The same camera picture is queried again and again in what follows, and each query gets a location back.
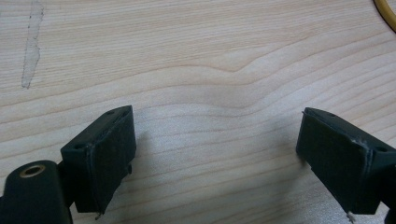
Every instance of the yellow cable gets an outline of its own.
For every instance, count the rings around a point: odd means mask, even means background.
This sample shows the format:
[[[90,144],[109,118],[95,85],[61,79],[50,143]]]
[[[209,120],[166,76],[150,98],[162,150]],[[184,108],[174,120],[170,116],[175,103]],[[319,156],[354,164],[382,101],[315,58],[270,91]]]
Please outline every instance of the yellow cable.
[[[384,18],[390,28],[396,32],[396,15],[389,7],[387,0],[374,0],[374,2],[379,14],[381,14],[382,18]]]

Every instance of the metal grommet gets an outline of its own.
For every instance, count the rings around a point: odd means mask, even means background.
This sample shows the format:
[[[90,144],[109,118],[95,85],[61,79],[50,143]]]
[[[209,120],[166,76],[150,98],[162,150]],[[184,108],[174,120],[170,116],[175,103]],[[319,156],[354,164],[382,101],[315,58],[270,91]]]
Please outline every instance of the metal grommet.
[[[20,172],[20,177],[22,178],[29,178],[35,175],[41,174],[46,167],[44,165],[38,164],[38,165],[32,165],[24,169],[22,172]]]

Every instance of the black plastic bracket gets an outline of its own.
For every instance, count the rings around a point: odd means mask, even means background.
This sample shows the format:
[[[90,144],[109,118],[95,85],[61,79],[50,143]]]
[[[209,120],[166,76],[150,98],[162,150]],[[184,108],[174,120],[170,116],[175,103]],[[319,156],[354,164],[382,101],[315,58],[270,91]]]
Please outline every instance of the black plastic bracket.
[[[306,108],[297,153],[345,212],[396,207],[396,150],[326,111]]]
[[[69,206],[103,214],[136,151],[131,106],[110,110],[62,149],[63,161],[13,171],[0,198],[0,223],[70,224]]]

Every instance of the wooden table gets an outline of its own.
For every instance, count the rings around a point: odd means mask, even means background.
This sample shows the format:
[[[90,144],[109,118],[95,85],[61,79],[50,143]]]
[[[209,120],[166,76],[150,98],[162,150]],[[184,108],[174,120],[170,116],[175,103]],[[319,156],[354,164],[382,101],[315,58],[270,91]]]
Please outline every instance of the wooden table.
[[[76,224],[349,223],[296,157],[301,111],[396,146],[396,36],[371,0],[1,0],[0,67],[0,190],[134,107],[133,174]]]

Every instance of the black plastic part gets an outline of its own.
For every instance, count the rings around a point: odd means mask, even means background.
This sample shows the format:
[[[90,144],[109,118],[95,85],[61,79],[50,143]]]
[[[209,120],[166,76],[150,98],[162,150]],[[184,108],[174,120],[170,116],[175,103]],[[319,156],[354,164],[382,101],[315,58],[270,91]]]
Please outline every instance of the black plastic part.
[[[55,162],[31,162],[7,177],[0,201],[0,223],[73,223]]]
[[[103,214],[134,158],[131,106],[110,110],[61,149],[66,181],[79,212]]]
[[[334,114],[305,109],[297,153],[346,212],[374,214],[390,197],[380,192],[396,150]]]

